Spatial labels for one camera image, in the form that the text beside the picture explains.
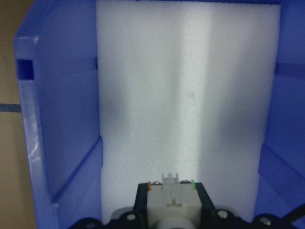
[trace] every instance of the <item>white plastic connector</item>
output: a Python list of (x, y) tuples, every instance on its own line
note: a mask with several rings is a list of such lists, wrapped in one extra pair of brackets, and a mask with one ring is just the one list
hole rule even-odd
[(171, 219), (175, 217), (185, 222), (183, 229), (199, 228), (202, 205), (194, 184), (180, 183), (178, 174), (175, 177), (162, 175), (162, 183), (152, 184), (147, 194), (148, 227), (163, 228), (164, 224), (172, 224)]

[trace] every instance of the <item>beige background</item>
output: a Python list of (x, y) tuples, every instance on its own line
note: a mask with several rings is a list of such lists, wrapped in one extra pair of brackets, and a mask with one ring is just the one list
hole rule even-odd
[[(0, 104), (19, 104), (13, 36), (33, 0), (0, 0)], [(0, 228), (34, 229), (21, 113), (0, 112)]]

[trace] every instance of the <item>blue bin wall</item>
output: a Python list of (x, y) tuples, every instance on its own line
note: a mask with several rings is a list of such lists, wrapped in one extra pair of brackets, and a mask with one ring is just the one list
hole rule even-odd
[[(305, 203), (305, 1), (282, 3), (280, 40), (255, 214)], [(297, 225), (305, 228), (305, 219)]]
[(95, 1), (35, 1), (14, 45), (37, 226), (100, 219)]
[[(278, 64), (265, 141), (265, 149), (279, 156), (298, 177), (304, 177), (305, 169), (304, 5), (303, 0), (283, 1)], [(15, 36), (14, 45), (37, 226), (65, 229), (83, 217), (100, 219), (102, 139), (95, 0), (36, 0)], [(264, 212), (281, 215), (287, 206), (294, 206), (285, 197), (276, 197), (283, 202), (279, 204), (282, 207), (272, 208), (261, 201), (277, 193), (277, 183), (270, 182), (267, 175), (271, 171), (266, 169), (275, 167), (265, 163), (269, 160), (264, 159), (266, 155), (260, 166), (262, 179), (256, 213), (266, 209)]]

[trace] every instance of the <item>foam surface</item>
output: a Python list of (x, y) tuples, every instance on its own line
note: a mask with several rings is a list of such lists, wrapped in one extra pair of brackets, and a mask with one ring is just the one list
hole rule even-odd
[(178, 172), (251, 220), (278, 5), (97, 0), (102, 219)]

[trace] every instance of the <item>screw head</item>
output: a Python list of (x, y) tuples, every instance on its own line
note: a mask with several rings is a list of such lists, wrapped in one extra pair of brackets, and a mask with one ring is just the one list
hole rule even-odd
[(262, 223), (262, 224), (265, 224), (267, 226), (270, 226), (271, 225), (271, 219), (269, 219), (268, 217), (261, 217), (259, 219), (259, 221)]
[(134, 214), (129, 214), (129, 215), (127, 215), (127, 220), (128, 221), (133, 221), (133, 220), (135, 220), (135, 215)]
[(182, 180), (182, 181), (180, 181), (180, 183), (181, 183), (181, 184), (189, 184), (190, 181), (189, 181), (189, 180)]
[(226, 219), (226, 218), (229, 217), (228, 212), (225, 211), (225, 210), (219, 210), (219, 211), (217, 212), (217, 215), (218, 215), (220, 218), (222, 218), (222, 219)]

